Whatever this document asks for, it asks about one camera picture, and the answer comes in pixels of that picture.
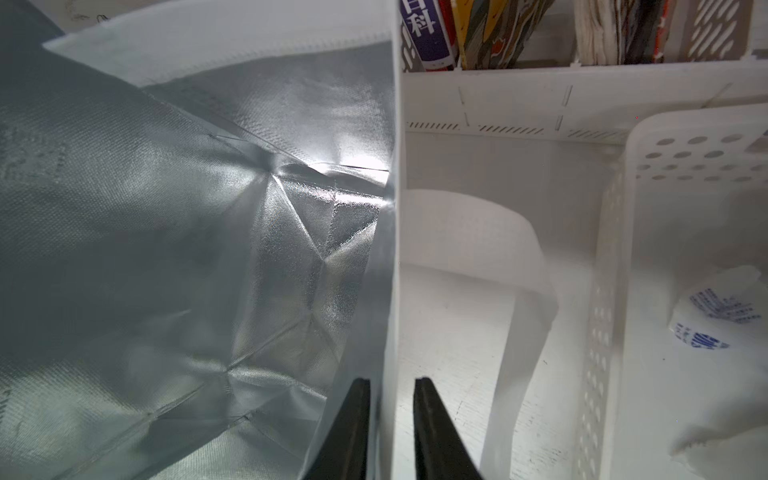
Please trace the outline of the white insulated delivery bag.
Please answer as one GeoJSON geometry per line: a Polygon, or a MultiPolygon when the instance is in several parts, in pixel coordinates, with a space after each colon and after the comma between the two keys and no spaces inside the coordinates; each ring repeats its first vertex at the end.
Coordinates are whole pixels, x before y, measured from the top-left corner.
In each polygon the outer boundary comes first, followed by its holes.
{"type": "Polygon", "coordinates": [[[503,311],[479,473],[557,304],[530,224],[404,192],[390,1],[1,5],[1,475],[298,479],[351,383],[390,474],[399,266],[503,311]]]}

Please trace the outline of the white blue-printed ice pack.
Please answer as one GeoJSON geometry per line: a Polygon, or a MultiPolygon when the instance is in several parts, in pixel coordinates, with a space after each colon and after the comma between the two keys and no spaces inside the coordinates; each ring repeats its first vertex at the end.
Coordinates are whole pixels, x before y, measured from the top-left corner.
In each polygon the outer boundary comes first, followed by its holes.
{"type": "Polygon", "coordinates": [[[719,270],[678,298],[668,329],[704,350],[756,350],[767,343],[767,285],[753,265],[719,270]]]}

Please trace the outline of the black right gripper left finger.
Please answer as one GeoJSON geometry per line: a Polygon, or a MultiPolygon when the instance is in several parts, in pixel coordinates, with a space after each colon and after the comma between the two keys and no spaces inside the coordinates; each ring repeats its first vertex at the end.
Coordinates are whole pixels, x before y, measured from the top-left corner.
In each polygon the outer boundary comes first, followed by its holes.
{"type": "Polygon", "coordinates": [[[370,407],[370,381],[356,378],[304,479],[366,478],[370,407]]]}

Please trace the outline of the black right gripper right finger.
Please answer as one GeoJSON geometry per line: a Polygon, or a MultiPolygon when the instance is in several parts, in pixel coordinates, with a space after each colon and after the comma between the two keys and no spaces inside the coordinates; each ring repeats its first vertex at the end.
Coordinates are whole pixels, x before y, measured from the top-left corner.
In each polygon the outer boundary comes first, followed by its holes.
{"type": "Polygon", "coordinates": [[[482,479],[428,377],[415,380],[413,425],[418,480],[482,479]]]}

